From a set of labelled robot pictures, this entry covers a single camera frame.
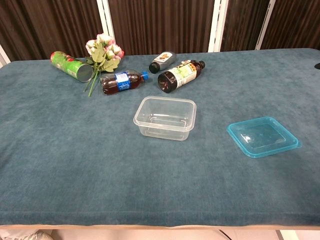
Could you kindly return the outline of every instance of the brown curtain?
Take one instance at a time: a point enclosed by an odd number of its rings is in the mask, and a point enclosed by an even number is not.
[[[269,0],[229,0],[220,51],[254,50],[268,5]]]
[[[214,0],[108,0],[127,55],[207,52]]]
[[[86,42],[103,32],[95,0],[0,1],[0,44],[11,61],[54,51],[83,57]]]
[[[261,49],[320,50],[320,0],[277,0]]]

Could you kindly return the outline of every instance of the can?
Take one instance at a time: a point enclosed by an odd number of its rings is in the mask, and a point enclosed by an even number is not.
[[[66,74],[74,77],[82,83],[87,83],[94,73],[94,69],[62,51],[55,51],[50,57],[51,63]]]

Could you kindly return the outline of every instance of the white label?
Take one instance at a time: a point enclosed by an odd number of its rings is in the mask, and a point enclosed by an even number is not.
[[[129,81],[128,75],[125,72],[124,73],[116,73],[115,77],[116,77],[116,81],[118,83]]]
[[[167,61],[170,57],[172,56],[172,53],[171,52],[163,52],[161,53],[159,56],[157,56],[154,61],[158,61],[158,62],[161,62],[161,63],[164,63],[165,61]]]
[[[192,63],[174,67],[168,72],[171,72],[175,76],[175,79],[177,81],[176,88],[180,88],[181,86],[189,83],[197,76],[197,69]]]

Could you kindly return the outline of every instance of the container lid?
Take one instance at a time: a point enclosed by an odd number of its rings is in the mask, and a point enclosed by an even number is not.
[[[227,132],[244,154],[261,158],[301,147],[298,139],[272,117],[236,122]]]

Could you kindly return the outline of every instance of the plastic bottle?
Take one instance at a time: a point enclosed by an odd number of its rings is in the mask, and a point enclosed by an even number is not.
[[[164,51],[155,59],[153,59],[152,63],[149,66],[149,70],[151,73],[156,74],[157,72],[169,67],[176,60],[177,60],[177,54],[175,54],[172,51]]]
[[[159,75],[159,87],[162,91],[168,94],[197,78],[205,66],[206,64],[204,61],[182,61],[179,66],[171,68]]]
[[[103,92],[111,95],[123,90],[135,89],[145,80],[148,80],[148,73],[146,71],[138,73],[135,70],[128,70],[116,74],[107,74],[100,79],[100,82]]]

